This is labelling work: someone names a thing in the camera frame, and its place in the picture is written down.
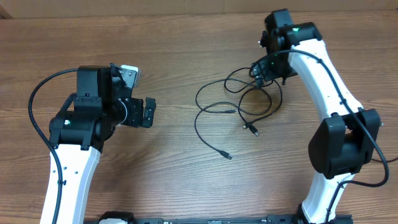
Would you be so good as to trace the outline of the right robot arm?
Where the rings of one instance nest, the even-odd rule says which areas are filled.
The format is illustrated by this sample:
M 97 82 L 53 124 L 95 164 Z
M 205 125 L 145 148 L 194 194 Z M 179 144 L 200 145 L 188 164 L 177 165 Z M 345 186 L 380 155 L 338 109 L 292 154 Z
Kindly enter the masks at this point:
M 376 110 L 366 110 L 332 64 L 312 22 L 294 24 L 288 9 L 272 11 L 259 41 L 267 54 L 251 65 L 257 86 L 298 75 L 318 111 L 320 125 L 308 144 L 315 170 L 309 193 L 295 215 L 269 215 L 268 223 L 352 223 L 337 215 L 346 186 L 372 159 L 379 131 Z

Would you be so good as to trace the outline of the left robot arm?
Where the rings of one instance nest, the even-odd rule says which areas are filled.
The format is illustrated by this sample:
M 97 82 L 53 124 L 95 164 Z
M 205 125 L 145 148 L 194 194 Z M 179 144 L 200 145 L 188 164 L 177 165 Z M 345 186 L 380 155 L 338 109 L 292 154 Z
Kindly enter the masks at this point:
M 50 176 L 41 223 L 83 223 L 104 142 L 116 127 L 150 128 L 156 102 L 132 97 L 141 72 L 130 65 L 80 66 L 76 92 L 50 120 Z

